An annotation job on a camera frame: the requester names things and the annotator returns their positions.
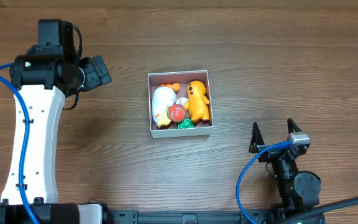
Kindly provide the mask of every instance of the red ball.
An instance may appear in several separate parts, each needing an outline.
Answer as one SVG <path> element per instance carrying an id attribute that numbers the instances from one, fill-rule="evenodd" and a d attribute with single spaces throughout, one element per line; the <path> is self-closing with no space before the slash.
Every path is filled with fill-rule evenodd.
<path id="1" fill-rule="evenodd" d="M 171 121 L 179 123 L 186 118 L 186 109 L 180 105 L 173 105 L 168 109 L 168 117 Z"/>

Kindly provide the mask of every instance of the white toy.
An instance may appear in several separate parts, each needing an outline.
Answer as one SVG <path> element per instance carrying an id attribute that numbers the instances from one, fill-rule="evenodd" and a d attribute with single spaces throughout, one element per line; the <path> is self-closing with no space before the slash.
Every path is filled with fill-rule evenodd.
<path id="1" fill-rule="evenodd" d="M 181 97 L 177 100 L 176 104 L 179 104 L 180 106 L 185 106 L 185 103 L 188 101 L 189 99 L 186 97 Z"/>
<path id="2" fill-rule="evenodd" d="M 153 94 L 152 116 L 155 124 L 161 128 L 170 124 L 167 110 L 177 101 L 177 94 L 171 88 L 166 86 L 158 87 Z"/>

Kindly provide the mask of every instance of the wooden table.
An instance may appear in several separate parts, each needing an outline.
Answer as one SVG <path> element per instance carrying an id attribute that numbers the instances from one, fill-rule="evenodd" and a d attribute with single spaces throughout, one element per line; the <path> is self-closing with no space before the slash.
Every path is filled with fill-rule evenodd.
<path id="1" fill-rule="evenodd" d="M 321 177 L 321 204 L 358 196 L 358 9 L 0 9 L 0 65 L 37 43 L 44 18 L 76 24 L 83 55 L 101 54 L 112 76 L 62 114 L 59 202 L 238 210 L 235 185 L 253 157 L 252 123 L 273 144 L 287 137 L 289 117 L 312 137 L 296 161 Z M 152 139 L 147 74 L 180 70 L 208 70 L 214 131 Z M 0 84 L 0 196 L 14 111 L 12 93 Z M 245 207 L 280 201 L 264 164 L 244 178 Z M 358 207 L 326 218 L 358 223 Z"/>

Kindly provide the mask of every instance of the blue tube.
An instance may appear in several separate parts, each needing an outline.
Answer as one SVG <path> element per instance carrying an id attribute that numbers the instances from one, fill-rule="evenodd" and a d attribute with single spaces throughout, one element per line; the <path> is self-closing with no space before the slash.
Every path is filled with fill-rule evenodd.
<path id="1" fill-rule="evenodd" d="M 0 66 L 0 69 L 3 68 L 7 68 L 9 67 L 11 64 L 7 64 L 7 65 L 3 65 Z M 13 94 L 15 94 L 17 100 L 20 103 L 20 106 L 22 107 L 22 111 L 24 114 L 24 119 L 25 120 L 30 120 L 29 117 L 29 112 L 27 111 L 27 107 L 24 103 L 24 100 L 22 98 L 22 96 L 20 95 L 19 91 L 16 90 L 16 88 L 9 82 L 7 81 L 5 78 L 3 78 L 2 76 L 0 76 L 0 81 L 5 84 L 12 92 Z M 22 146 L 22 152 L 20 154 L 20 162 L 19 162 L 19 192 L 20 192 L 20 196 L 22 198 L 23 201 L 23 206 L 27 212 L 27 214 L 29 215 L 31 221 L 34 224 L 40 224 L 40 222 L 38 221 L 37 217 L 35 216 L 35 213 L 32 211 L 29 202 L 27 201 L 27 197 L 25 195 L 25 189 L 24 189 L 24 159 L 25 159 L 25 152 L 27 150 L 27 144 L 29 142 L 29 134 L 30 134 L 30 123 L 26 122 L 24 123 L 25 125 L 25 130 L 24 130 L 24 138 L 23 138 L 23 146 Z"/>
<path id="2" fill-rule="evenodd" d="M 259 158 L 260 155 L 262 155 L 263 153 L 267 152 L 268 150 L 271 149 L 288 149 L 288 147 L 290 146 L 290 144 L 292 144 L 291 141 L 284 141 L 284 142 L 280 142 L 274 145 L 271 145 L 269 147 L 266 147 L 264 150 L 260 151 L 253 159 L 251 159 L 251 161 L 249 161 L 249 163 L 244 167 L 244 169 L 242 170 L 240 176 L 239 176 L 239 180 L 237 181 L 237 187 L 236 187 L 236 199 L 237 199 L 237 204 L 239 205 L 239 208 L 241 210 L 241 212 L 244 214 L 244 216 L 252 223 L 252 224 L 258 224 L 256 223 L 244 210 L 244 208 L 241 205 L 240 202 L 240 184 L 241 184 L 241 179 L 242 176 L 244 176 L 245 172 L 247 171 L 247 169 L 255 162 L 256 159 Z"/>

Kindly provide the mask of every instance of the cardboard box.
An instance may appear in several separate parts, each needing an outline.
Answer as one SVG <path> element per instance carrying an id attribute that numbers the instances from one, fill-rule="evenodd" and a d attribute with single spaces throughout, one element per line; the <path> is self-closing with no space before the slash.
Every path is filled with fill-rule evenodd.
<path id="1" fill-rule="evenodd" d="M 152 118 L 152 97 L 154 91 L 164 83 L 179 83 L 180 89 L 176 91 L 177 98 L 187 96 L 187 85 L 194 80 L 202 81 L 206 87 L 206 97 L 209 99 L 209 121 L 200 122 L 195 124 L 194 128 L 189 129 L 178 129 L 176 123 L 172 123 L 167 128 L 159 129 L 154 123 Z M 149 74 L 149 116 L 150 116 L 150 131 L 153 138 L 169 138 L 179 136 L 196 136 L 211 134 L 214 127 L 213 115 L 212 115 L 212 100 L 211 94 L 209 93 L 209 81 L 208 72 L 202 71 L 190 71 L 190 72 L 167 72 L 167 73 L 150 73 Z"/>

